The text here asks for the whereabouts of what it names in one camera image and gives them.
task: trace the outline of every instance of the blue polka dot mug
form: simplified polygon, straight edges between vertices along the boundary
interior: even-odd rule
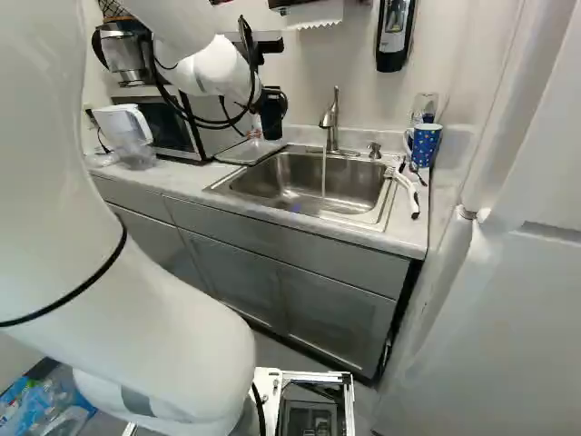
[[[441,124],[416,124],[413,129],[404,132],[404,145],[409,152],[411,145],[411,162],[419,168],[427,168],[432,165],[439,142],[442,136]]]

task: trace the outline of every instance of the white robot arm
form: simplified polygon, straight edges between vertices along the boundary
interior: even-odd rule
[[[158,35],[163,62],[200,57],[173,78],[186,92],[201,72],[247,95],[248,66],[216,41],[206,0],[124,4]],[[251,330],[144,255],[95,190],[79,144],[81,13],[76,0],[19,0],[0,26],[0,331],[80,370],[105,411],[225,436],[254,376]]]
[[[248,103],[251,69],[236,47],[215,33],[209,1],[123,0],[123,5],[153,31],[158,70],[171,84],[186,94],[220,94]],[[257,74],[254,81],[252,103],[261,94]]]

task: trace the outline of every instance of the sink basin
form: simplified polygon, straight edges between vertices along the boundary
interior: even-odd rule
[[[386,165],[329,157],[325,197],[322,167],[320,154],[283,152],[243,173],[230,189],[272,200],[279,209],[307,214],[325,210],[352,215],[375,207]]]
[[[383,177],[387,168],[381,161],[328,155],[323,195],[322,154],[291,145],[256,166],[229,175],[207,191],[383,231],[395,191],[395,187],[390,189],[391,180]]]

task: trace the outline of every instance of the countertop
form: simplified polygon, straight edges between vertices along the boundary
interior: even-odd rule
[[[429,217],[428,187],[422,186],[415,174],[406,173],[410,180],[415,183],[419,192],[420,217],[416,221],[410,218],[407,193],[405,189],[398,187],[388,225],[385,231],[380,233],[204,191],[206,187],[220,181],[239,168],[241,168],[239,165],[215,161],[198,165],[160,159],[155,167],[145,171],[131,171],[122,164],[116,164],[105,168],[91,169],[90,172],[106,179],[138,184],[144,189],[187,202],[210,206],[347,243],[355,243],[386,253],[420,260],[426,256]],[[424,180],[429,180],[428,169],[421,170],[421,175]]]

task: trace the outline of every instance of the microwave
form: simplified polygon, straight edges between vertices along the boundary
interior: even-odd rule
[[[168,93],[183,105],[180,93],[174,86],[166,86]],[[190,125],[178,116],[164,102],[155,86],[135,86],[131,88],[116,88],[110,91],[114,104],[137,104],[153,134],[153,148],[158,156],[169,156],[187,161],[208,161],[243,139],[234,129],[204,130],[196,125]],[[225,118],[217,95],[197,97],[188,95],[192,111],[203,118],[223,120]],[[225,102],[230,117],[238,114],[241,108],[232,102]],[[242,133],[252,129],[251,115],[246,114],[236,124]]]

